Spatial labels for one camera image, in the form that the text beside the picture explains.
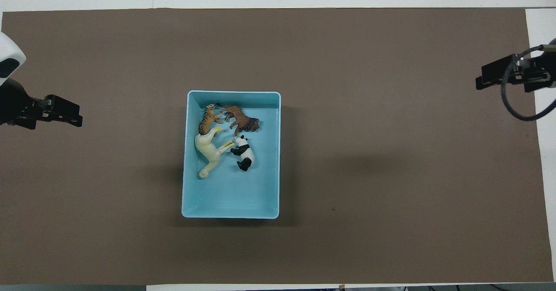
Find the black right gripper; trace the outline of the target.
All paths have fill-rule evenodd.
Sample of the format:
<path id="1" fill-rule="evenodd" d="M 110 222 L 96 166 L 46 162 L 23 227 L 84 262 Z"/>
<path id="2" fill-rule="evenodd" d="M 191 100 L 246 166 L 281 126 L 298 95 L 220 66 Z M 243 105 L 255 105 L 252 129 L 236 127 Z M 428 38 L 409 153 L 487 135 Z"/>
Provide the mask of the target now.
<path id="1" fill-rule="evenodd" d="M 475 89 L 483 90 L 501 85 L 502 76 L 516 58 L 508 55 L 481 67 L 481 76 L 475 78 Z M 556 86 L 556 56 L 541 55 L 518 62 L 515 84 L 521 84 L 526 93 Z"/>

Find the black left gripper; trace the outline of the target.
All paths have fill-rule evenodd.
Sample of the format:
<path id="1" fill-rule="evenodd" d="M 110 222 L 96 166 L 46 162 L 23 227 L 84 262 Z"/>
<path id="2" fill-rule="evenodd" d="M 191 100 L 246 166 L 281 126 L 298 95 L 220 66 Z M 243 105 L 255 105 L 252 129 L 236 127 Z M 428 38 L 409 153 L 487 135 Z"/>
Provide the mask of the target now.
<path id="1" fill-rule="evenodd" d="M 0 124 L 35 129 L 36 121 L 42 119 L 46 111 L 55 113 L 43 117 L 46 122 L 65 122 L 72 126 L 82 126 L 80 106 L 60 96 L 47 95 L 44 99 L 33 98 L 26 93 L 20 83 L 7 79 L 0 87 Z M 60 114 L 78 114 L 64 116 Z"/>

